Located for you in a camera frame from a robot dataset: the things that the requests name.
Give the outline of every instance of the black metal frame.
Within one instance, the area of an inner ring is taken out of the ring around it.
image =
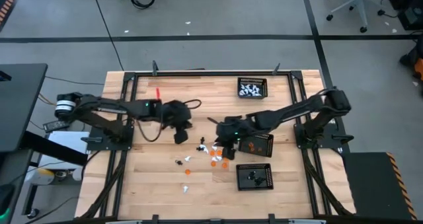
[[[301,71],[158,71],[158,69],[154,69],[153,72],[125,72],[124,74],[124,81],[122,85],[122,91],[120,95],[121,100],[126,99],[126,93],[128,91],[128,85],[129,81],[133,81],[132,83],[132,90],[130,95],[130,100],[136,99],[137,94],[137,84],[138,80],[141,77],[171,77],[171,76],[286,76],[289,83],[289,92],[291,94],[291,99],[293,103],[297,102],[297,97],[295,93],[295,86],[293,83],[294,79],[297,79],[298,85],[299,85],[299,91],[301,93],[301,99],[306,99],[305,95],[305,87],[303,83],[303,77]],[[122,115],[118,115],[118,120],[122,119]],[[300,124],[301,120],[297,118],[296,124]],[[306,149],[301,150],[301,154],[303,155],[304,160],[304,166],[305,158],[308,159],[308,152]],[[324,179],[323,177],[323,171],[321,167],[319,152],[314,149],[313,150],[314,158],[315,158],[315,166],[317,168],[317,172],[319,176]],[[121,161],[123,161],[123,164],[126,162],[126,157],[128,155],[127,151],[122,151],[121,153]],[[110,158],[108,162],[108,168],[106,173],[106,182],[107,184],[110,181],[110,177],[112,176],[113,169],[114,169],[114,163],[116,160],[116,152],[111,151],[110,152]],[[311,209],[313,212],[313,216],[316,216],[319,214],[319,209],[317,206],[317,200],[316,200],[316,193],[315,193],[315,187],[313,184],[313,178],[312,176],[306,172],[306,179],[307,179],[307,187],[309,191],[309,197],[311,202]],[[120,207],[120,198],[122,193],[122,187],[123,187],[123,180],[124,180],[124,172],[119,176],[117,183],[116,183],[116,193],[114,197],[114,203],[113,203],[113,211],[112,216],[117,217],[119,214],[119,207]],[[322,197],[324,197],[324,207],[325,207],[325,213],[327,215],[330,215],[330,205],[328,200],[326,199],[326,196],[322,193]],[[105,217],[106,216],[106,210],[107,210],[107,199],[103,202],[103,204],[100,207],[100,215],[99,217]],[[274,215],[270,214],[269,219],[247,219],[247,220],[225,220],[225,223],[234,222],[234,223],[269,223],[270,220],[274,220],[274,222],[286,222],[287,219],[274,219]],[[210,221],[210,220],[169,220],[172,221],[172,223],[177,223],[177,221],[180,221],[181,223],[189,223],[189,222],[199,222],[199,221]],[[143,220],[143,223],[149,223],[148,220]]]

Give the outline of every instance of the wooden tabletop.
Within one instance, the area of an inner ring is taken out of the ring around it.
[[[318,70],[302,72],[308,95],[323,89]],[[124,72],[108,73],[103,97],[120,97],[123,75]],[[216,138],[215,124],[207,117],[221,121],[226,116],[277,110],[291,105],[287,78],[265,78],[268,80],[269,96],[264,100],[238,98],[237,77],[140,78],[137,99],[155,98],[155,89],[159,87],[163,102],[197,98],[202,105],[191,111],[194,127],[187,130],[188,141],[180,145],[174,144],[172,129],[167,128],[156,142],[149,143],[135,127],[134,145],[126,161],[119,219],[151,219],[153,214],[158,214],[160,219],[264,219],[269,213],[274,213],[276,218],[312,217],[301,151],[296,147],[293,134],[294,121],[281,124],[271,133],[274,135],[272,158],[236,152],[235,160],[229,161],[227,168],[222,167],[223,161],[212,167],[212,156],[196,150],[201,137],[205,138],[209,150]],[[295,86],[300,100],[298,84]],[[102,115],[116,119],[114,114]],[[152,139],[159,124],[142,123],[142,128]],[[85,213],[102,190],[109,154],[109,151],[102,151],[87,165],[75,216]],[[354,213],[342,158],[330,149],[321,149],[320,155],[326,184],[344,207]],[[187,156],[192,157],[189,163],[184,160]],[[177,165],[175,160],[184,164]],[[273,190],[238,191],[235,166],[249,163],[272,165]],[[186,169],[190,169],[191,174],[185,174]],[[323,213],[320,191],[316,184],[315,187],[319,211]],[[109,196],[108,214],[111,213],[113,199],[114,190]]]

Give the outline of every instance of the red marker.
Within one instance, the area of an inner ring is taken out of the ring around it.
[[[160,89],[158,87],[156,87],[156,98],[160,100]]]

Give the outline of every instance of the concrete floor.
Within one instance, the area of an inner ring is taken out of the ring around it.
[[[113,37],[183,36],[232,34],[311,35],[303,0],[156,0],[147,10],[137,10],[130,0],[98,0]],[[310,0],[320,35],[359,35],[361,23],[355,11],[344,9],[325,20],[328,11],[345,0]],[[366,35],[407,34],[397,19],[376,16],[367,8]],[[107,37],[95,0],[19,0],[1,38]],[[102,83],[107,71],[120,66],[110,42],[0,43],[1,63],[47,63],[52,77]],[[154,59],[159,68],[190,69],[320,69],[313,40],[212,40],[116,42],[127,70],[150,70]],[[352,111],[344,118],[346,131],[356,138],[353,152],[389,151],[402,172],[414,209],[423,219],[423,181],[420,131],[422,98],[410,72],[398,64],[413,46],[411,40],[322,41],[333,84],[346,91]],[[101,86],[86,86],[46,79],[42,94],[54,100],[58,93],[80,91],[101,95]],[[54,120],[54,108],[37,102],[32,121]],[[75,123],[73,130],[81,130]],[[44,132],[29,125],[28,130]],[[13,223],[20,215],[26,188],[22,189]],[[78,186],[47,186],[39,189],[34,207],[46,212],[69,197]],[[39,221],[69,220],[76,200]]]

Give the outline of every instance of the black desk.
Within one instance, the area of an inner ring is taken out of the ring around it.
[[[47,71],[46,64],[0,65],[10,81],[0,82],[0,184],[8,184],[24,174],[33,151],[62,161],[84,165],[87,155],[64,147],[26,130]],[[10,223],[22,189],[25,175],[15,185],[9,213],[0,217],[0,224]]]

